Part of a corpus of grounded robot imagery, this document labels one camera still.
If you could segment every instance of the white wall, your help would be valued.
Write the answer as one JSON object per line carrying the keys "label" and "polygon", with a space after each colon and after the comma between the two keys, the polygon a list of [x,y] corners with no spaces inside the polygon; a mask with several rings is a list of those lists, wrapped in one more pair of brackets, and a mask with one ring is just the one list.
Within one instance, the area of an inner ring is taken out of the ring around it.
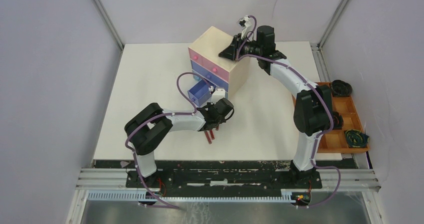
{"label": "white wall", "polygon": [[318,43],[340,0],[101,0],[122,41],[192,42],[210,26],[240,32],[237,20],[254,15],[275,27],[278,41]]}
{"label": "white wall", "polygon": [[119,50],[91,0],[0,0],[0,222],[63,223]]}
{"label": "white wall", "polygon": [[324,46],[353,86],[390,223],[422,223],[424,0],[351,0]]}

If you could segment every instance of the drawer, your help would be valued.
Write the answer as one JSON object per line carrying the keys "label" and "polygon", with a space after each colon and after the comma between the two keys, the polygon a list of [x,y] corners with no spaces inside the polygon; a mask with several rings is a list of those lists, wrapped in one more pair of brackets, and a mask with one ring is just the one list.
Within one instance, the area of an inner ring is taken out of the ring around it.
{"label": "drawer", "polygon": [[202,59],[203,57],[201,55],[199,55],[198,53],[196,53],[195,51],[193,51],[192,49],[188,49],[188,54],[190,55],[190,59],[196,61],[196,63],[198,64],[202,64]]}
{"label": "drawer", "polygon": [[225,89],[225,91],[228,92],[228,83],[222,80],[220,77],[216,76],[215,74],[209,72],[207,69],[203,68],[202,66],[198,65],[193,60],[191,61],[191,67],[194,72],[197,72],[201,76],[203,76],[205,79],[211,81],[213,84],[215,84],[218,87],[222,87]]}
{"label": "drawer", "polygon": [[221,77],[221,79],[225,81],[229,81],[230,74],[228,71],[224,70],[223,68],[219,67],[218,65],[214,64],[212,61],[209,61],[206,58],[202,58],[201,64],[205,69],[212,72],[213,74]]}
{"label": "drawer", "polygon": [[188,96],[194,104],[200,107],[211,98],[212,94],[209,92],[209,86],[203,80],[200,80],[188,90]]}

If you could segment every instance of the blue drawer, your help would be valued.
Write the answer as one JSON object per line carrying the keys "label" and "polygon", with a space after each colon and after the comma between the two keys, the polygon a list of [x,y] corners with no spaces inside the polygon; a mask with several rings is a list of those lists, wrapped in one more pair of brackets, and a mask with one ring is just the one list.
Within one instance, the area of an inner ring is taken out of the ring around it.
{"label": "blue drawer", "polygon": [[203,80],[200,80],[188,90],[188,96],[198,107],[200,107],[211,98],[212,94],[209,92],[209,86]]}
{"label": "blue drawer", "polygon": [[198,74],[203,76],[205,79],[211,81],[212,83],[214,83],[218,87],[224,88],[225,91],[228,92],[228,83],[225,82],[223,79],[216,76],[212,72],[209,72],[207,69],[203,68],[202,66],[200,66],[199,64],[197,64],[193,60],[191,61],[191,67],[193,68],[194,72],[197,72]]}

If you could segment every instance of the orange tray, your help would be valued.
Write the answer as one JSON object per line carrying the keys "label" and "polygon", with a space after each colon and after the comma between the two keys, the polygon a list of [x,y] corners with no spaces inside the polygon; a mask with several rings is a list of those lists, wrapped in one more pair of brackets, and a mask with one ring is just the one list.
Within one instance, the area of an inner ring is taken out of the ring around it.
{"label": "orange tray", "polygon": [[[331,82],[318,82],[318,85],[331,86]],[[343,118],[344,125],[341,130],[332,130],[321,138],[318,153],[363,153],[369,150],[368,145],[364,148],[350,148],[346,142],[346,130],[364,131],[359,120],[357,110],[352,97],[332,97],[332,109],[337,111]]]}

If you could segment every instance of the wooden box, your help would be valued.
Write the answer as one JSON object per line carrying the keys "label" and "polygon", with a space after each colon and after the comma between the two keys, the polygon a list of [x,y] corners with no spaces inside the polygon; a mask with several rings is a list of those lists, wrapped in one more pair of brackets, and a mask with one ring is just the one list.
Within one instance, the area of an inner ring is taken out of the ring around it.
{"label": "wooden box", "polygon": [[[331,82],[318,82],[317,84],[331,86]],[[363,153],[368,151],[368,145],[365,148],[350,148],[344,136],[346,130],[355,129],[364,131],[352,97],[332,96],[331,98],[332,109],[342,116],[344,125],[341,130],[332,130],[321,138],[318,153]]]}
{"label": "wooden box", "polygon": [[235,62],[218,57],[232,40],[232,36],[212,26],[188,48],[193,72],[224,88],[229,99],[248,79],[250,66],[249,58]]}

